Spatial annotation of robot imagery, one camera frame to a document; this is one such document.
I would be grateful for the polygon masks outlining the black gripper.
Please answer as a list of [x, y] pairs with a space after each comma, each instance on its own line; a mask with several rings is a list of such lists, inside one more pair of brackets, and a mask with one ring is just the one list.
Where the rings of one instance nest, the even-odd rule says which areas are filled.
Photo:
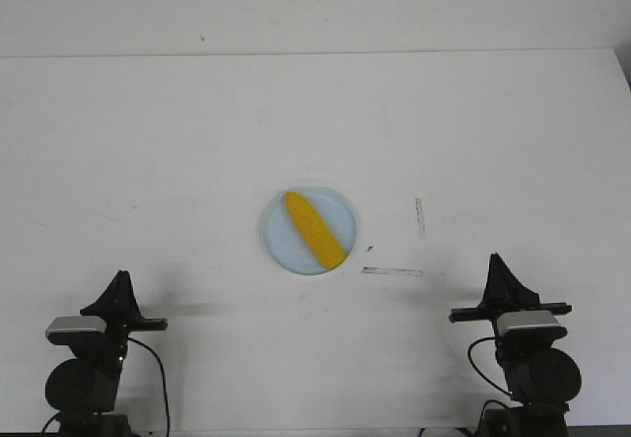
[[[494, 309], [501, 301], [508, 307], [526, 309]], [[539, 295], [521, 284], [499, 254], [489, 257], [486, 285], [480, 307], [451, 309], [451, 323], [493, 321], [501, 315], [512, 312], [548, 311], [554, 316], [564, 316], [572, 312], [567, 303], [544, 303], [540, 305]]]
[[[119, 298], [119, 289], [120, 310], [124, 318], [111, 317]], [[93, 304], [80, 310], [80, 315], [103, 317], [105, 321], [105, 338], [101, 345], [103, 353], [125, 353], [127, 340], [133, 332], [164, 331], [168, 327], [168, 321], [164, 318], [147, 319], [142, 316], [134, 294], [131, 276], [126, 270], [120, 270], [100, 297]]]

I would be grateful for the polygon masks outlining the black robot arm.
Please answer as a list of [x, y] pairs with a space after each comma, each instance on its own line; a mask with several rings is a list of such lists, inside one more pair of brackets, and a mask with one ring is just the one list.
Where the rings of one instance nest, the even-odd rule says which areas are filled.
[[167, 328], [165, 318], [142, 315], [126, 270], [118, 271], [100, 297], [77, 316], [53, 319], [45, 338], [53, 345], [68, 347], [73, 357], [57, 365], [46, 380], [44, 396], [55, 414], [43, 424], [40, 434], [45, 436], [56, 421], [58, 436], [134, 436], [128, 416], [114, 412], [128, 345], [133, 343], [157, 361], [165, 434], [169, 436], [172, 420], [164, 363], [151, 346], [131, 336]]
[[[486, 401], [473, 431], [466, 436], [567, 436], [565, 414], [582, 387], [576, 361], [553, 346], [567, 336], [558, 322], [572, 312], [566, 302], [543, 303], [525, 287], [497, 253], [489, 256], [482, 299], [473, 308], [453, 309], [451, 323], [487, 321], [493, 333], [471, 342], [466, 357], [478, 376], [510, 399]], [[482, 343], [494, 345], [495, 360], [506, 385], [493, 382], [475, 363], [473, 350]]]

